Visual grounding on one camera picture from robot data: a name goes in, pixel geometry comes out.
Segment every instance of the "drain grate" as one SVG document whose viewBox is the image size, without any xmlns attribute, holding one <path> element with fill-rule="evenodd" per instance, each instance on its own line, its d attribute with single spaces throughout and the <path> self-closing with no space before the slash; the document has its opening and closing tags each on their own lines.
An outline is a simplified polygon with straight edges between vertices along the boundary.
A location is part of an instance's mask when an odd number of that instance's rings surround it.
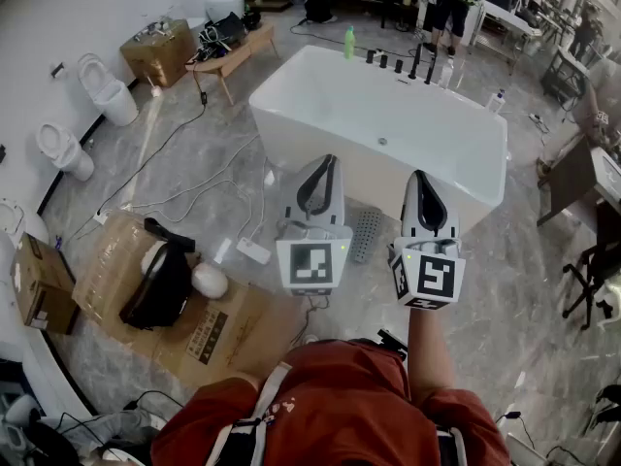
<svg viewBox="0 0 621 466">
<path fill-rule="evenodd" d="M 355 262 L 366 264 L 376 246 L 377 235 L 381 232 L 384 214 L 378 208 L 363 209 L 358 213 L 358 221 L 353 230 L 350 258 Z"/>
</svg>

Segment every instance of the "person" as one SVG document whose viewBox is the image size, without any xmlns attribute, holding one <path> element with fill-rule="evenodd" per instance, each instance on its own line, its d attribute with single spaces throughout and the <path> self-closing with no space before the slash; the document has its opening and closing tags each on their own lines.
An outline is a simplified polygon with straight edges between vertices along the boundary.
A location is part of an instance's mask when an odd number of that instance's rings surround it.
<svg viewBox="0 0 621 466">
<path fill-rule="evenodd" d="M 533 12 L 533 14 L 537 14 L 541 10 L 541 4 L 543 0 L 529 0 L 528 8 Z"/>
<path fill-rule="evenodd" d="M 621 128 L 621 66 L 608 58 L 603 58 L 589 70 L 585 80 L 585 93 L 572 109 L 575 124 L 565 121 L 561 130 L 543 148 L 537 160 L 540 178 L 544 178 L 554 162 L 560 158 L 577 137 L 584 134 L 596 145 L 606 149 L 608 137 Z M 607 126 L 598 119 L 598 112 L 608 115 Z"/>
<path fill-rule="evenodd" d="M 593 43 L 596 36 L 601 34 L 601 26 L 598 24 L 598 10 L 592 5 L 586 6 L 582 12 L 582 22 L 575 29 L 575 36 L 570 45 L 569 52 L 580 62 L 587 47 Z"/>
<path fill-rule="evenodd" d="M 434 15 L 434 27 L 431 34 L 431 42 L 423 44 L 425 49 L 431 53 L 438 52 L 438 41 L 440 40 L 440 34 L 446 26 L 446 21 L 449 16 L 453 18 L 453 24 L 451 28 L 451 44 L 448 47 L 448 55 L 455 55 L 459 44 L 464 36 L 464 27 L 466 24 L 466 17 L 470 11 L 470 5 L 478 0 L 436 0 L 436 11 Z"/>
<path fill-rule="evenodd" d="M 465 450 L 468 464 L 477 466 L 509 463 L 503 438 L 480 400 L 454 388 L 455 374 L 436 312 L 410 310 L 407 372 L 397 352 L 366 340 L 303 345 L 284 362 L 290 366 L 288 373 L 275 385 L 281 363 L 256 408 L 256 378 L 200 388 L 156 437 L 153 465 L 247 464 L 237 455 L 247 453 L 240 435 L 251 434 L 252 427 L 235 428 L 239 431 L 233 433 L 230 425 L 251 417 L 257 408 L 267 409 L 256 413 L 263 418 L 245 421 L 256 426 L 255 446 L 264 445 L 253 464 L 441 464 L 439 440 L 446 438 L 448 429 L 451 436 L 463 439 L 454 444 L 464 446 L 454 445 L 448 453 Z M 267 397 L 276 387 L 275 397 Z M 263 423 L 265 432 L 260 434 Z M 235 459 L 231 461 L 228 453 Z"/>
</svg>

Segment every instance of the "wooden bench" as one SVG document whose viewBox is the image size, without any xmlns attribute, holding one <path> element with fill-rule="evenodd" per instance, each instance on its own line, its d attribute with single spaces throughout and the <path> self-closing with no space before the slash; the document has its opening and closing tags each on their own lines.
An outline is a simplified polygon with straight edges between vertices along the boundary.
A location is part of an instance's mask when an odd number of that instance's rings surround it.
<svg viewBox="0 0 621 466">
<path fill-rule="evenodd" d="M 225 78 L 230 76 L 240 65 L 252 57 L 253 54 L 259 52 L 265 47 L 272 46 L 276 57 L 279 58 L 276 47 L 274 46 L 274 25 L 271 22 L 262 22 L 261 27 L 250 31 L 245 37 L 242 44 L 234 50 L 229 51 L 226 55 L 219 58 L 211 58 L 205 62 L 196 62 L 185 66 L 185 69 L 191 72 L 215 74 L 220 84 L 224 88 L 224 92 L 229 99 L 231 105 L 235 105 L 233 97 L 226 86 Z"/>
</svg>

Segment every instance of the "shampoo bottle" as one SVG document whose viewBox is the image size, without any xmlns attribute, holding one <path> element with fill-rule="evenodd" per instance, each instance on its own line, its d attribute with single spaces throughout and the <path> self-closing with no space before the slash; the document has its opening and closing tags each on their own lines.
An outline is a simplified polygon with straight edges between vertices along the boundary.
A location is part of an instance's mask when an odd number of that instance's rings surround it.
<svg viewBox="0 0 621 466">
<path fill-rule="evenodd" d="M 353 36 L 353 26 L 349 26 L 345 33 L 345 58 L 353 57 L 353 51 L 356 47 L 356 37 Z"/>
<path fill-rule="evenodd" d="M 500 90 L 497 94 L 492 93 L 492 96 L 489 97 L 489 101 L 487 102 L 485 109 L 487 109 L 489 112 L 497 114 L 505 104 L 505 99 L 503 98 L 504 95 L 505 91 L 503 89 Z"/>
</svg>

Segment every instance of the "small white bottle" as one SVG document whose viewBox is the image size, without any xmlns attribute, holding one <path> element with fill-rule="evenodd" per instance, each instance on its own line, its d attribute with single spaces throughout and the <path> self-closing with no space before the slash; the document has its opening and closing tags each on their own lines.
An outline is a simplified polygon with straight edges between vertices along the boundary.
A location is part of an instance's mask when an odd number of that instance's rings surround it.
<svg viewBox="0 0 621 466">
<path fill-rule="evenodd" d="M 438 86 L 440 88 L 447 89 L 452 76 L 453 76 L 453 59 L 449 58 L 446 61 L 446 63 L 442 66 L 442 71 L 440 74 L 440 80 L 438 81 Z"/>
<path fill-rule="evenodd" d="M 485 109 L 487 109 L 490 113 L 497 114 L 505 104 L 504 96 L 505 91 L 503 89 L 501 89 L 496 94 L 492 93 L 492 96 L 489 97 L 489 101 L 487 102 Z"/>
</svg>

